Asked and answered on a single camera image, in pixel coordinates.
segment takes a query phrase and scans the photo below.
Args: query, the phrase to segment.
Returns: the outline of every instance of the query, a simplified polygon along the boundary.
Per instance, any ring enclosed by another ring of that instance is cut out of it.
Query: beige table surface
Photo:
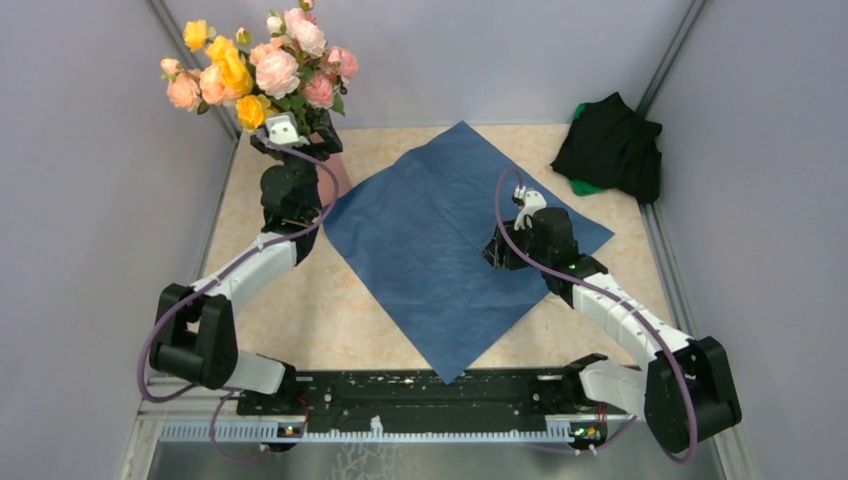
[[[474,128],[575,210],[614,231],[615,236],[595,257],[609,267],[628,293],[660,318],[669,319],[635,200],[617,191],[577,197],[567,180],[551,170],[550,162],[565,138],[567,125]],[[357,185],[446,129],[340,130],[351,182]],[[227,263],[259,233],[263,224],[259,179],[273,164],[246,138],[239,145],[208,272]],[[307,259],[272,282],[243,310],[237,319],[237,334],[242,350],[278,358],[298,369],[428,367],[323,230]],[[592,352],[618,362],[631,361],[599,325],[549,294],[472,367],[561,366]]]

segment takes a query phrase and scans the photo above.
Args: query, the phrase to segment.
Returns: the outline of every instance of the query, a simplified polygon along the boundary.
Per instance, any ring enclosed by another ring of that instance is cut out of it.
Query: black cloth
[[[660,132],[662,125],[640,118],[614,93],[586,104],[551,166],[572,180],[653,203],[660,196],[662,153],[655,143]]]

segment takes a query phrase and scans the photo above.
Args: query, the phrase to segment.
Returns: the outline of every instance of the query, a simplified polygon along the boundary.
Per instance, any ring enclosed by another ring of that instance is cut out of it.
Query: blue fabric
[[[333,246],[445,383],[548,293],[537,270],[496,271],[482,255],[495,231],[495,185],[514,166],[460,122],[357,185],[324,223]],[[526,173],[525,180],[549,206],[568,209],[581,251],[591,254],[612,237]],[[504,220],[518,212],[514,189],[508,182],[500,199]]]

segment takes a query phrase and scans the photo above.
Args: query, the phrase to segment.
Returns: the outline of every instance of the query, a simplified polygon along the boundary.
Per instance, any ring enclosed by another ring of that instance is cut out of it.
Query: yellow flower
[[[183,41],[192,52],[203,48],[208,38],[209,27],[206,26],[206,20],[186,22],[186,28],[183,30]]]
[[[232,40],[223,35],[218,35],[215,37],[215,41],[212,42],[212,45],[206,47],[206,56],[213,62],[220,62],[227,52],[235,49],[236,46],[233,44]]]
[[[265,118],[274,113],[271,101],[265,95],[247,95],[236,101],[239,123],[252,132],[265,123]]]
[[[238,50],[227,50],[220,60],[215,62],[221,69],[221,79],[224,85],[234,92],[246,95],[253,90],[253,77],[239,56]]]

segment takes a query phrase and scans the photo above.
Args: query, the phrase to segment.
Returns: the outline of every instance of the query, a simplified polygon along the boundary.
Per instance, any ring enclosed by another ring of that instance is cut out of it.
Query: tabletop
[[[355,186],[448,127],[342,129],[342,160]],[[576,196],[550,163],[568,125],[474,126],[542,185],[615,236],[594,256],[630,295],[669,312],[636,201],[615,190]],[[244,250],[263,225],[259,179],[274,161],[240,142],[224,193],[207,272]],[[239,348],[298,369],[427,368],[428,364],[321,231],[310,255],[273,281],[242,311]],[[553,294],[480,356],[472,368],[561,366],[589,353],[632,362],[600,325]]]

